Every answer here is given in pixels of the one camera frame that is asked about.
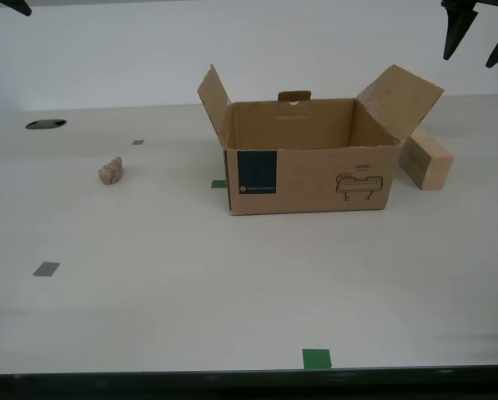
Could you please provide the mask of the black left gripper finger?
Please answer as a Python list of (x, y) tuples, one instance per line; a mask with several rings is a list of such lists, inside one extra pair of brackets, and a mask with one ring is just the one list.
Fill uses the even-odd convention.
[(0, 4), (29, 17), (32, 15), (32, 9), (25, 0), (0, 0)]

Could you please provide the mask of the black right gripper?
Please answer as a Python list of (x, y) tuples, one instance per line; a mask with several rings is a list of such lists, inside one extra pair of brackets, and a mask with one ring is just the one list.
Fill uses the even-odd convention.
[[(474, 10), (478, 3), (498, 5), (498, 0), (443, 0), (440, 5), (447, 13), (447, 31), (443, 59), (449, 60), (467, 34), (471, 24), (475, 21), (478, 12)], [(490, 54), (487, 68), (493, 68), (498, 63), (498, 43)]]

